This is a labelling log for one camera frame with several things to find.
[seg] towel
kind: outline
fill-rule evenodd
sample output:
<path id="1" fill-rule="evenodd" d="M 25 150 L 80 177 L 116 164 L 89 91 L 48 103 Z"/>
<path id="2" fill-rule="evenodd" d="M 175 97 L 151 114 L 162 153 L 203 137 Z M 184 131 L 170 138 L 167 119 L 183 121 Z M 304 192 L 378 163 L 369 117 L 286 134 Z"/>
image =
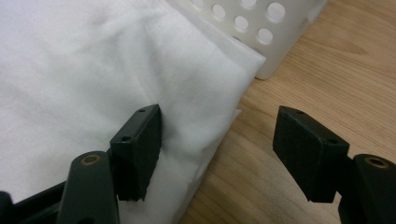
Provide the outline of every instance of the towel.
<path id="1" fill-rule="evenodd" d="M 0 2 L 0 190 L 19 202 L 159 104 L 163 145 L 121 223 L 177 223 L 264 58 L 164 0 Z"/>

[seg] table surface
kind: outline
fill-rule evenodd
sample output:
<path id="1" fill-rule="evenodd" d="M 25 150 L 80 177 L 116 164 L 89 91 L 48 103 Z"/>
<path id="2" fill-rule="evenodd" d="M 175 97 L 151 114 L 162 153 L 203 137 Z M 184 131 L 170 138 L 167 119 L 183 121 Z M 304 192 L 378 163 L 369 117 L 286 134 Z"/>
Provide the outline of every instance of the table surface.
<path id="1" fill-rule="evenodd" d="M 340 223 L 310 203 L 272 148 L 277 110 L 303 110 L 396 162 L 396 1 L 331 0 L 267 80 L 254 80 L 181 223 Z"/>

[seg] circular hole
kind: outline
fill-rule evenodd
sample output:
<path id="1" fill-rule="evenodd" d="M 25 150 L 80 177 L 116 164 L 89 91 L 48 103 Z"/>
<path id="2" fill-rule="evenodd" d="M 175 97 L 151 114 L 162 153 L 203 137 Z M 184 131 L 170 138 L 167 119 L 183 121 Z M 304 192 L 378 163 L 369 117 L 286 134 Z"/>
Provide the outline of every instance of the circular hole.
<path id="1" fill-rule="evenodd" d="M 236 26 L 236 28 L 244 31 L 248 28 L 248 20 L 245 19 L 244 17 L 237 16 L 235 18 L 235 26 Z"/>
<path id="2" fill-rule="evenodd" d="M 122 142 L 126 142 L 126 141 L 128 141 L 128 140 L 131 140 L 131 137 L 130 137 L 130 136 L 123 136 L 123 137 L 121 138 L 121 141 L 122 141 Z"/>
<path id="3" fill-rule="evenodd" d="M 215 4 L 212 7 L 212 11 L 213 11 L 213 16 L 217 19 L 224 19 L 225 17 L 225 10 L 224 7 L 222 7 L 221 5 Z"/>
<path id="4" fill-rule="evenodd" d="M 377 168 L 381 168 L 381 169 L 387 169 L 389 167 L 388 163 L 385 161 L 382 161 L 378 158 L 374 158 L 374 157 L 367 157 L 366 159 L 364 159 L 367 163 L 377 167 Z"/>
<path id="5" fill-rule="evenodd" d="M 195 6 L 198 9 L 203 9 L 204 8 L 204 1 L 203 0 L 191 0 L 192 5 Z"/>
<path id="6" fill-rule="evenodd" d="M 272 21 L 282 21 L 285 17 L 286 10 L 279 3 L 271 3 L 267 8 L 268 17 Z"/>
<path id="7" fill-rule="evenodd" d="M 99 162 L 100 156 L 98 155 L 88 155 L 81 160 L 81 164 L 83 165 L 92 165 Z"/>
<path id="8" fill-rule="evenodd" d="M 274 35 L 272 34 L 271 31 L 269 31 L 267 29 L 260 29 L 259 30 L 259 39 L 263 44 L 269 45 L 273 41 Z"/>
<path id="9" fill-rule="evenodd" d="M 94 223 L 95 223 L 95 219 L 91 217 L 84 217 L 82 220 L 78 222 L 78 224 L 94 224 Z"/>
<path id="10" fill-rule="evenodd" d="M 338 143 L 338 141 L 335 140 L 335 139 L 328 139 L 327 141 L 330 142 L 331 144 L 337 144 Z"/>
<path id="11" fill-rule="evenodd" d="M 257 0 L 242 0 L 242 5 L 246 7 L 254 7 L 256 5 Z"/>

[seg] basket hole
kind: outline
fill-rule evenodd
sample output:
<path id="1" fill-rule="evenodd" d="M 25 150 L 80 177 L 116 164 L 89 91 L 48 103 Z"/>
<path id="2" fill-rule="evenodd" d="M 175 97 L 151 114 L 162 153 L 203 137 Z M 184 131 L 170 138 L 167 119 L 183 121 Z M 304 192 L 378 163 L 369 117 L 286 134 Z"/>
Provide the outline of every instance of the basket hole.
<path id="1" fill-rule="evenodd" d="M 268 17 L 272 21 L 282 21 L 285 17 L 286 10 L 279 3 L 271 3 L 267 8 Z"/>
<path id="2" fill-rule="evenodd" d="M 242 5 L 246 7 L 254 7 L 256 5 L 257 0 L 242 0 Z"/>
<path id="3" fill-rule="evenodd" d="M 192 5 L 198 9 L 204 8 L 204 0 L 191 0 L 191 2 L 192 2 Z"/>
<path id="4" fill-rule="evenodd" d="M 212 7 L 212 12 L 213 12 L 213 16 L 217 19 L 224 19 L 225 17 L 225 10 L 224 7 L 222 7 L 221 5 L 215 4 Z"/>
<path id="5" fill-rule="evenodd" d="M 235 26 L 241 31 L 245 31 L 248 28 L 248 20 L 242 16 L 235 18 Z"/>
<path id="6" fill-rule="evenodd" d="M 271 31 L 269 31 L 267 29 L 260 29 L 259 30 L 259 39 L 263 44 L 269 45 L 274 40 L 274 35 L 272 34 Z"/>

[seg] black plastic part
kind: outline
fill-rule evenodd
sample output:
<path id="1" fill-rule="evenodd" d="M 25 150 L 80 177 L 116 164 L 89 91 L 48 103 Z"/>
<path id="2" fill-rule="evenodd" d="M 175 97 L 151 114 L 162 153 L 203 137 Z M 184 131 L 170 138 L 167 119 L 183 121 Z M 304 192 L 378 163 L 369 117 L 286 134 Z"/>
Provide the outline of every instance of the black plastic part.
<path id="1" fill-rule="evenodd" d="M 361 154 L 353 159 L 355 186 L 368 223 L 396 223 L 396 165 L 386 159 Z"/>
<path id="2" fill-rule="evenodd" d="M 338 214 L 343 224 L 366 224 L 367 218 L 361 203 L 355 197 L 344 196 L 338 205 Z"/>
<path id="3" fill-rule="evenodd" d="M 348 142 L 304 112 L 281 106 L 273 147 L 308 201 L 332 203 Z"/>
<path id="4" fill-rule="evenodd" d="M 55 223 L 64 182 L 16 203 L 18 223 Z"/>
<path id="5" fill-rule="evenodd" d="M 0 191 L 0 223 L 14 224 L 15 220 L 14 205 L 8 193 Z"/>
<path id="6" fill-rule="evenodd" d="M 73 160 L 56 223 L 120 223 L 107 153 L 89 152 Z"/>
<path id="7" fill-rule="evenodd" d="M 162 144 L 161 109 L 151 105 L 136 111 L 111 139 L 116 192 L 121 201 L 145 199 Z"/>

